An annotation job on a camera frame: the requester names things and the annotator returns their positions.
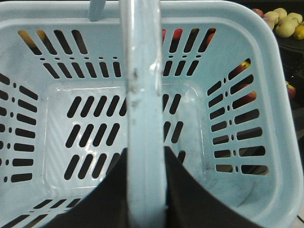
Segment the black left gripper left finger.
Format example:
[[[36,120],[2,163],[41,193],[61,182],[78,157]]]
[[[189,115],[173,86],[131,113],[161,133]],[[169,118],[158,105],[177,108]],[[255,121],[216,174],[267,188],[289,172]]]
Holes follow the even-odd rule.
[[[127,228],[127,149],[104,180],[72,209],[47,223],[48,228]]]

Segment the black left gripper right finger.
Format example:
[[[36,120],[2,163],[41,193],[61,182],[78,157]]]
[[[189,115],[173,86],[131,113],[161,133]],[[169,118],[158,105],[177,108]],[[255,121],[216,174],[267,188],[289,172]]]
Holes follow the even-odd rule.
[[[203,188],[164,147],[167,175],[167,228],[259,228]]]

